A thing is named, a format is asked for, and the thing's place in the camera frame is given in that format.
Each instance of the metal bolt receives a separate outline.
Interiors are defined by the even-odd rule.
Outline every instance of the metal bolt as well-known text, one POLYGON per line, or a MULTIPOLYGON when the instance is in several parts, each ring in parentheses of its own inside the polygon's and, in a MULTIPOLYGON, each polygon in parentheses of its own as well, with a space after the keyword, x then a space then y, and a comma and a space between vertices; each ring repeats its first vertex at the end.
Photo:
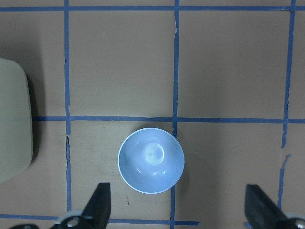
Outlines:
POLYGON ((295 221, 295 225, 299 229, 305 229, 305 221, 298 219, 295 221))
POLYGON ((75 226, 78 225, 79 221, 80 221, 80 220, 79 220, 77 217, 74 217, 73 219, 70 219, 70 220, 67 222, 67 227, 73 228, 73 227, 75 227, 75 226))

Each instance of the bowl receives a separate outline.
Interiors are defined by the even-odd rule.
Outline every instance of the bowl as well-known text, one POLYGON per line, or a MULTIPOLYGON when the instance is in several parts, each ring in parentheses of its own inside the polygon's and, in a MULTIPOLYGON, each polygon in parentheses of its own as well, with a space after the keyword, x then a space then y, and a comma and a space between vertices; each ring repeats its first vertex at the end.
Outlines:
POLYGON ((184 169, 184 154, 170 133, 144 128, 129 135, 119 150, 123 180, 134 190, 157 194, 173 187, 184 169))

